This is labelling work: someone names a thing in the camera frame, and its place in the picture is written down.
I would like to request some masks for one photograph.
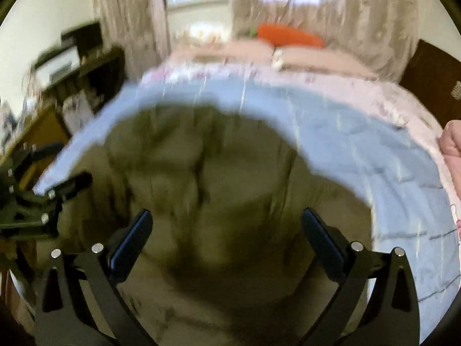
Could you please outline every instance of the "blue blanket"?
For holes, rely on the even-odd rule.
[[[435,328],[458,291],[458,238],[436,164],[405,129],[373,119],[321,95],[239,78],[175,85],[127,85],[76,134],[36,186],[64,180],[81,154],[103,142],[114,125],[156,103],[214,105],[275,128],[311,169],[352,189],[373,212],[373,246],[405,249],[416,282],[421,340]]]

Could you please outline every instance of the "pink cushion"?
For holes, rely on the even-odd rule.
[[[324,71],[347,76],[376,79],[377,74],[367,68],[354,56],[341,50],[316,49],[303,46],[286,46],[281,50],[284,66],[304,70]]]
[[[171,62],[200,61],[201,58],[236,60],[270,65],[274,47],[260,39],[240,39],[226,44],[178,46],[170,56]]]

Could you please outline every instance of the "curtain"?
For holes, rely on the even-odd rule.
[[[169,54],[164,0],[93,0],[106,46],[125,51],[131,80],[158,66]]]
[[[262,22],[317,33],[398,81],[419,39],[417,0],[232,0],[234,34]]]

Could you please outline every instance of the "beige curtain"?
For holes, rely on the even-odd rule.
[[[234,33],[262,22],[318,33],[398,81],[419,39],[417,0],[232,0]]]
[[[128,78],[137,80],[169,54],[164,0],[93,0],[106,46],[125,51]]]

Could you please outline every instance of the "wooden panel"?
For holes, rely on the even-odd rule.
[[[442,127],[461,119],[461,100],[452,91],[461,81],[461,62],[443,50],[420,40],[400,85],[412,92]]]

